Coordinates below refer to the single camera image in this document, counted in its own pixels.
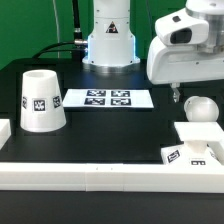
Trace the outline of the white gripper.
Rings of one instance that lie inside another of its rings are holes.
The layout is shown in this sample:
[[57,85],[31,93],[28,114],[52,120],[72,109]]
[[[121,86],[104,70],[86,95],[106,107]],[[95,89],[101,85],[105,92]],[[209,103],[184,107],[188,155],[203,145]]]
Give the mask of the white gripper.
[[198,52],[195,46],[166,46],[155,37],[147,58],[147,76],[155,85],[171,84],[174,102],[179,102],[180,83],[224,79],[224,52]]

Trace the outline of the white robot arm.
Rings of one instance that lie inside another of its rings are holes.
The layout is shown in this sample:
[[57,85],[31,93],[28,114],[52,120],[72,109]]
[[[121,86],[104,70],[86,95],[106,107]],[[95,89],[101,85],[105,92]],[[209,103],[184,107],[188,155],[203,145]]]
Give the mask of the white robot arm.
[[[120,72],[140,62],[130,31],[130,0],[93,0],[94,28],[87,39],[86,68]],[[153,84],[224,79],[224,0],[186,0],[185,7],[155,22],[147,57]]]

